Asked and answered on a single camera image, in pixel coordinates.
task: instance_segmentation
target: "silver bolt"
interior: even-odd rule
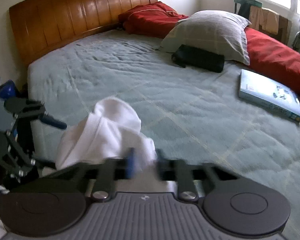
[[[180,198],[186,201],[194,200],[196,197],[197,195],[191,191],[185,191],[180,194]]]
[[[109,194],[105,191],[96,191],[92,193],[92,197],[98,200],[106,199],[109,196]]]

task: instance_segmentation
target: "bed sheet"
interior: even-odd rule
[[[300,125],[238,98],[242,65],[179,68],[155,50],[160,41],[117,30],[75,41],[30,65],[30,97],[68,125],[105,97],[128,102],[168,158],[215,162],[284,194],[291,216],[283,234],[300,239]],[[54,160],[62,131],[32,129],[36,155]]]

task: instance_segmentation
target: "white pillow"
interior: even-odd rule
[[[165,52],[176,52],[182,45],[224,55],[250,65],[244,28],[251,24],[246,18],[226,11],[200,11],[180,20],[161,42]]]

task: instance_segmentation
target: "black pouch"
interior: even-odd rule
[[[171,59],[180,67],[191,65],[204,68],[213,72],[221,73],[225,64],[225,57],[204,49],[198,49],[188,45],[181,45]]]

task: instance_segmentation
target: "white book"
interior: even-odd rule
[[[287,86],[257,73],[241,70],[239,97],[300,122],[300,102]]]

